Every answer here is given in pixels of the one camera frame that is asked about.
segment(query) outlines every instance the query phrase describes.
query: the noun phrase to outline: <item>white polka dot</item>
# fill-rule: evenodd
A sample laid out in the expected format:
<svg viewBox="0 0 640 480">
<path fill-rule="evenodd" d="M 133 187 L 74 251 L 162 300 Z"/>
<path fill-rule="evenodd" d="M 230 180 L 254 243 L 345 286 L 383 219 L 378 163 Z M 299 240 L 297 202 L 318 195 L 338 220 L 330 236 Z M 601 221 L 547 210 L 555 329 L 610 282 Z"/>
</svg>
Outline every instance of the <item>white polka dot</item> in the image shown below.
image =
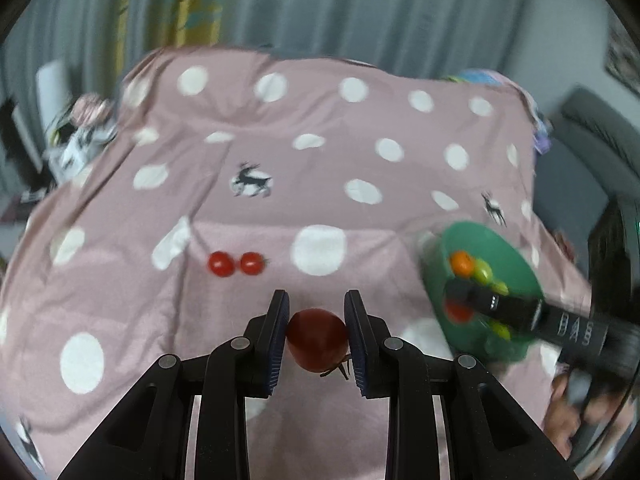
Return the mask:
<svg viewBox="0 0 640 480">
<path fill-rule="evenodd" d="M 6 341 L 6 327 L 9 322 L 9 307 L 5 307 L 0 314 L 0 345 Z"/>
<path fill-rule="evenodd" d="M 287 78 L 278 72 L 267 74 L 255 84 L 255 96 L 265 103 L 273 103 L 287 94 Z"/>
<path fill-rule="evenodd" d="M 451 361 L 453 355 L 437 319 L 426 317 L 409 325 L 400 335 L 425 355 Z"/>
<path fill-rule="evenodd" d="M 393 139 L 378 139 L 376 153 L 389 162 L 400 162 L 404 158 L 402 146 Z"/>
<path fill-rule="evenodd" d="M 531 263 L 537 269 L 540 265 L 540 252 L 535 248 L 531 248 Z"/>
<path fill-rule="evenodd" d="M 57 234 L 49 246 L 53 265 L 60 266 L 69 263 L 78 249 L 84 245 L 84 238 L 84 230 L 79 227 L 72 227 Z"/>
<path fill-rule="evenodd" d="M 429 113 L 433 110 L 433 98 L 424 90 L 409 92 L 409 104 L 419 112 Z"/>
<path fill-rule="evenodd" d="M 327 276 L 340 268 L 347 255 L 347 235 L 328 225 L 302 229 L 291 246 L 291 261 L 311 276 Z"/>
<path fill-rule="evenodd" d="M 158 134 L 158 130 L 151 126 L 147 126 L 146 128 L 142 128 L 137 131 L 133 136 L 133 140 L 136 142 L 136 146 L 146 146 L 147 144 L 153 144 L 158 140 L 160 134 Z"/>
<path fill-rule="evenodd" d="M 198 95 L 207 86 L 209 72 L 203 66 L 192 66 L 178 78 L 178 91 L 184 96 Z"/>
<path fill-rule="evenodd" d="M 380 190 L 369 182 L 356 178 L 348 181 L 344 185 L 344 192 L 349 198 L 356 202 L 364 204 L 379 204 L 382 202 L 382 193 Z"/>
<path fill-rule="evenodd" d="M 60 374 L 77 395 L 94 391 L 104 374 L 104 352 L 91 334 L 81 332 L 66 342 L 60 354 Z"/>
<path fill-rule="evenodd" d="M 444 159 L 454 170 L 463 171 L 469 165 L 469 154 L 459 144 L 450 144 L 444 150 Z"/>
<path fill-rule="evenodd" d="M 23 442 L 30 441 L 29 435 L 27 434 L 27 430 L 24 429 L 24 426 L 20 421 L 15 423 L 15 433 L 18 434 L 18 437 L 20 437 L 21 441 Z"/>
<path fill-rule="evenodd" d="M 150 164 L 142 166 L 133 178 L 133 189 L 155 189 L 169 176 L 166 164 Z"/>
<path fill-rule="evenodd" d="M 350 103 L 364 101 L 369 94 L 369 87 L 357 77 L 348 77 L 340 81 L 340 97 Z"/>
<path fill-rule="evenodd" d="M 86 181 L 89 180 L 89 176 L 91 175 L 93 169 L 94 168 L 92 167 L 92 165 L 88 165 L 82 168 L 82 170 L 80 170 L 80 172 L 71 179 L 73 185 L 79 188 L 84 187 L 84 184 L 86 184 Z"/>
<path fill-rule="evenodd" d="M 138 108 L 149 95 L 149 90 L 151 90 L 149 79 L 135 77 L 125 88 L 122 101 L 130 108 Z"/>
<path fill-rule="evenodd" d="M 267 407 L 269 399 L 254 399 L 253 397 L 246 397 L 244 399 L 244 420 L 251 420 L 260 415 L 262 411 Z"/>
<path fill-rule="evenodd" d="M 292 146 L 297 150 L 306 150 L 307 148 L 320 148 L 324 146 L 326 139 L 314 134 L 302 134 L 297 136 Z"/>
<path fill-rule="evenodd" d="M 542 360 L 542 367 L 550 377 L 556 376 L 556 364 L 560 357 L 560 348 L 557 346 L 549 345 L 548 343 L 542 343 L 540 345 L 540 358 Z"/>
<path fill-rule="evenodd" d="M 236 136 L 228 132 L 213 132 L 209 137 L 204 139 L 209 144 L 218 144 L 220 142 L 231 142 Z"/>
<path fill-rule="evenodd" d="M 520 163 L 520 157 L 518 156 L 518 149 L 514 144 L 507 146 L 507 158 L 514 168 L 517 168 Z"/>
<path fill-rule="evenodd" d="M 180 256 L 191 240 L 189 218 L 181 217 L 169 233 L 160 240 L 151 253 L 151 263 L 156 269 L 167 270 L 174 258 Z"/>
<path fill-rule="evenodd" d="M 522 211 L 522 216 L 527 219 L 527 221 L 531 220 L 531 202 L 529 200 L 523 200 L 520 205 L 520 210 Z"/>
<path fill-rule="evenodd" d="M 444 209 L 444 211 L 455 211 L 456 209 L 460 208 L 460 206 L 458 205 L 458 202 L 456 202 L 449 195 L 444 194 L 441 191 L 431 192 L 431 197 L 433 198 L 436 204 L 438 204 L 441 208 Z"/>
<path fill-rule="evenodd" d="M 474 97 L 469 100 L 469 109 L 481 117 L 488 117 L 494 112 L 494 107 L 486 99 Z"/>
</svg>

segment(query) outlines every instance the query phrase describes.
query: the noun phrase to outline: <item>hand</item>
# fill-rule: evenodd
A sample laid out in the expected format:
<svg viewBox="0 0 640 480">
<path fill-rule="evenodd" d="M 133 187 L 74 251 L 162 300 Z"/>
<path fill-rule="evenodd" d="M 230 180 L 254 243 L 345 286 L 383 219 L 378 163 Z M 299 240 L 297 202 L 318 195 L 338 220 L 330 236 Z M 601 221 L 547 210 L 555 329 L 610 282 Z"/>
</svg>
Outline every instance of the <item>hand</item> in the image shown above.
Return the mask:
<svg viewBox="0 0 640 480">
<path fill-rule="evenodd" d="M 543 421 L 543 431 L 551 443 L 564 457 L 571 455 L 571 441 L 569 440 L 580 428 L 580 413 L 570 406 L 564 398 L 564 391 L 569 382 L 566 374 L 559 375 L 551 383 L 551 402 L 546 409 Z"/>
</svg>

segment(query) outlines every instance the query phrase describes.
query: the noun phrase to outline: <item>yellow fruit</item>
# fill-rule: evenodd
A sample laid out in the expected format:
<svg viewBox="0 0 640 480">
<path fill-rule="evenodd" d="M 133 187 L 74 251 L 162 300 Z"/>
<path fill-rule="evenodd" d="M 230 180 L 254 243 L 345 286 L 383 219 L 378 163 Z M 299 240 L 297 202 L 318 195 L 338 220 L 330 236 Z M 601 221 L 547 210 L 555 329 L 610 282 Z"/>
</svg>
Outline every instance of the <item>yellow fruit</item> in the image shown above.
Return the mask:
<svg viewBox="0 0 640 480">
<path fill-rule="evenodd" d="M 509 287 L 505 282 L 494 282 L 494 284 L 491 286 L 491 290 L 496 294 L 500 294 L 502 296 L 509 295 Z"/>
<path fill-rule="evenodd" d="M 472 277 L 480 285 L 489 285 L 494 280 L 494 272 L 486 261 L 477 259 Z"/>
<path fill-rule="evenodd" d="M 502 323 L 498 323 L 497 321 L 490 321 L 489 325 L 491 326 L 491 330 L 494 331 L 498 336 L 506 341 L 511 341 L 511 330 L 506 325 Z"/>
</svg>

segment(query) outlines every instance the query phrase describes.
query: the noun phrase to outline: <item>polka dot fabric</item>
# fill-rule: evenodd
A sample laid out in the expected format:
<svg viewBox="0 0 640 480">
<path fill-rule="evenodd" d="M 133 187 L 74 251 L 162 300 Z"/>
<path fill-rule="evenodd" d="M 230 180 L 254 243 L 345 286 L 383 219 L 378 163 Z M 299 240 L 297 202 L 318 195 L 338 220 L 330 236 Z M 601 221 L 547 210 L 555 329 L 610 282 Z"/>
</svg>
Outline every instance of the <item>polka dot fabric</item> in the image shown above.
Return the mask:
<svg viewBox="0 0 640 480">
<path fill-rule="evenodd" d="M 537 266 L 546 292 L 586 303 L 584 282 L 531 212 L 532 124 L 509 88 L 331 59 L 167 50 L 127 76 L 119 114 L 107 152 L 34 213 L 15 256 L 28 268 L 12 266 L 0 302 L 0 384 L 16 385 L 0 400 L 29 413 L 54 478 L 163 353 L 209 353 L 263 314 L 276 288 L 290 293 L 292 313 L 340 316 L 345 291 L 358 288 L 391 332 L 449 356 L 408 240 L 426 244 L 453 221 L 496 230 Z M 268 264 L 218 278 L 206 267 L 214 251 L 253 251 Z M 338 478 L 347 460 L 351 473 L 383 475 L 386 409 L 352 386 L 319 384 L 286 353 L 287 395 L 248 424 L 252 467 L 265 469 L 276 445 L 255 432 L 281 427 L 278 446 L 326 451 L 290 454 L 284 479 L 300 468 Z M 511 391 L 527 405 L 526 384 Z M 354 463 L 342 443 L 363 434 L 374 452 Z"/>
</svg>

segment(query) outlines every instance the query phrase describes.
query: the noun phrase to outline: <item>person's hand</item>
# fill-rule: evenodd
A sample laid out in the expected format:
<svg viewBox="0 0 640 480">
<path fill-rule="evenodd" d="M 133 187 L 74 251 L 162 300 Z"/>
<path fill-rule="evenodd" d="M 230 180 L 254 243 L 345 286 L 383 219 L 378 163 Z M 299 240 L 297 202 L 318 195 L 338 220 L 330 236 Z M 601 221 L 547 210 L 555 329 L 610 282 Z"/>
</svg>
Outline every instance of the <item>person's hand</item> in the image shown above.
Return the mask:
<svg viewBox="0 0 640 480">
<path fill-rule="evenodd" d="M 584 420 L 589 424 L 599 424 L 601 422 L 609 422 L 616 412 L 625 394 L 603 394 L 589 402 L 587 409 L 584 410 Z"/>
<path fill-rule="evenodd" d="M 543 431 L 565 460 L 569 458 L 572 450 L 569 439 L 580 428 L 580 413 L 564 398 L 568 381 L 569 377 L 566 374 L 553 380 L 551 402 L 543 421 Z"/>
</svg>

